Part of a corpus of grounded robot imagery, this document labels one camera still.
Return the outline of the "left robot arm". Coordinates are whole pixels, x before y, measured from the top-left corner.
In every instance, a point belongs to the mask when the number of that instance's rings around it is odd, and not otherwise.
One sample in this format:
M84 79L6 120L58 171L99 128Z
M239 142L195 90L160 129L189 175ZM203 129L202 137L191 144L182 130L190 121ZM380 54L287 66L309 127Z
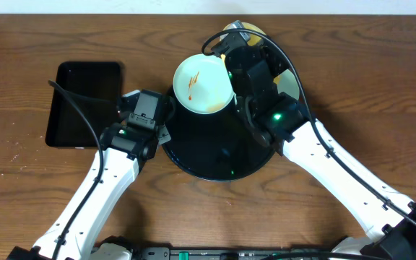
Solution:
M149 90L122 99L125 116L104 129L85 179L59 218L30 249L16 246L9 259L88 259L96 238L146 161L169 140L165 123L176 101Z

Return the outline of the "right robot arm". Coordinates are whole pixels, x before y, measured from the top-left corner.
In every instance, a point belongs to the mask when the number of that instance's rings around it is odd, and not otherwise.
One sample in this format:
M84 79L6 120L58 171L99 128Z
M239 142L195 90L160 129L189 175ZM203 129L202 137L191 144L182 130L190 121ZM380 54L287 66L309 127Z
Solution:
M223 53L239 116L254 139L309 172L362 227L364 238L344 239L330 258L416 259L416 202L347 152L306 101L278 92L274 77L293 68L286 55L271 45Z

